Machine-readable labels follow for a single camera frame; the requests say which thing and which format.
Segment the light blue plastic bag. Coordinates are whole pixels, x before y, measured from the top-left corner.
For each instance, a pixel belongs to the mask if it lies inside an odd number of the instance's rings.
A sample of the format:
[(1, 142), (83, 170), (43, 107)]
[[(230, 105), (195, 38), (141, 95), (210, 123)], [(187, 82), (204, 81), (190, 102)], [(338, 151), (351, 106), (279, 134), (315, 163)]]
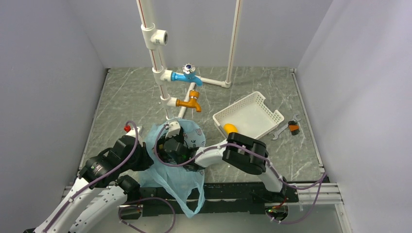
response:
[[(158, 136), (162, 125), (153, 125), (144, 138), (149, 156), (153, 159), (154, 164), (145, 171), (138, 172), (137, 181), (142, 187), (163, 187), (176, 199), (183, 213), (192, 218), (200, 212), (205, 202), (204, 182), (205, 175), (202, 171), (193, 172), (183, 167), (169, 167), (159, 162), (153, 152), (156, 137)], [(194, 207), (190, 209), (187, 205), (187, 199), (192, 190), (199, 191), (199, 200)]]

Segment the yellow fake fruit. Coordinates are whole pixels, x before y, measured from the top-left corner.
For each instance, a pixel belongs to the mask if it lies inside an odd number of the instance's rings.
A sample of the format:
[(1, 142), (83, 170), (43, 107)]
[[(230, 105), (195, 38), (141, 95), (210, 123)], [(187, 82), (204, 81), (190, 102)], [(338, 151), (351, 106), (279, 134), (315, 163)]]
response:
[(230, 133), (237, 133), (238, 129), (235, 125), (227, 123), (223, 126), (223, 130), (226, 132), (226, 134)]

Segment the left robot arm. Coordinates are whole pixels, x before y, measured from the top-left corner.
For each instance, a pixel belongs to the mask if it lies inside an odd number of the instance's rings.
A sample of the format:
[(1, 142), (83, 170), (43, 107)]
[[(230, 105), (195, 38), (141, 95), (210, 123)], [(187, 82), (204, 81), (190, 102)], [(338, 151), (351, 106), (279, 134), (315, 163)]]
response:
[(145, 171), (153, 163), (140, 136), (122, 136), (114, 146), (88, 159), (51, 215), (25, 232), (86, 233), (115, 207), (135, 203), (141, 197), (139, 183), (123, 172)]

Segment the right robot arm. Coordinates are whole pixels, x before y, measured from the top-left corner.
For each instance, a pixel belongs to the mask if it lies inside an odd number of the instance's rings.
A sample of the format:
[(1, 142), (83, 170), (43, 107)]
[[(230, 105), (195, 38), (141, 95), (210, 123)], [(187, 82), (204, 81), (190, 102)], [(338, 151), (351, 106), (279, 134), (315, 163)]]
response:
[(227, 139), (213, 146), (192, 148), (184, 142), (183, 131), (172, 137), (158, 135), (154, 154), (167, 166), (192, 172), (226, 162), (244, 173), (257, 176), (271, 200), (280, 201), (287, 193), (285, 180), (269, 160), (266, 144), (240, 133), (232, 132)]

